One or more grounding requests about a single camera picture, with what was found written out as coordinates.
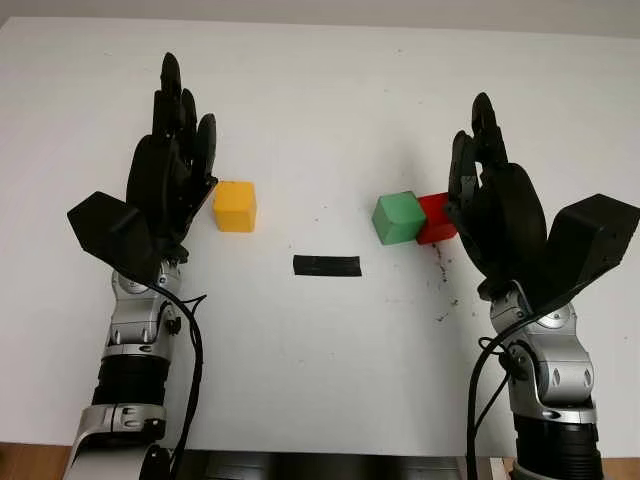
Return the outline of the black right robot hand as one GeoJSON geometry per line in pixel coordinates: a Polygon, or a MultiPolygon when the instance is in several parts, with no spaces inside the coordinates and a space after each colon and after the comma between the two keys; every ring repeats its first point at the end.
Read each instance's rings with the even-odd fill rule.
{"type": "Polygon", "coordinates": [[[508,160],[489,96],[472,104],[472,133],[452,143],[448,202],[444,207],[467,255],[484,275],[478,293],[492,300],[521,282],[526,264],[541,255],[546,220],[526,170],[508,160]]]}

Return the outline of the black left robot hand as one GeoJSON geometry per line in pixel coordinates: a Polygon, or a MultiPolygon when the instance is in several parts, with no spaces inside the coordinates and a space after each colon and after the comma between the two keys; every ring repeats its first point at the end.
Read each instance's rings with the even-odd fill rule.
{"type": "Polygon", "coordinates": [[[152,130],[136,146],[126,189],[126,203],[144,215],[163,260],[188,260],[182,242],[218,183],[212,174],[216,146],[215,115],[197,115],[191,91],[182,86],[179,62],[166,53],[152,130]]]}

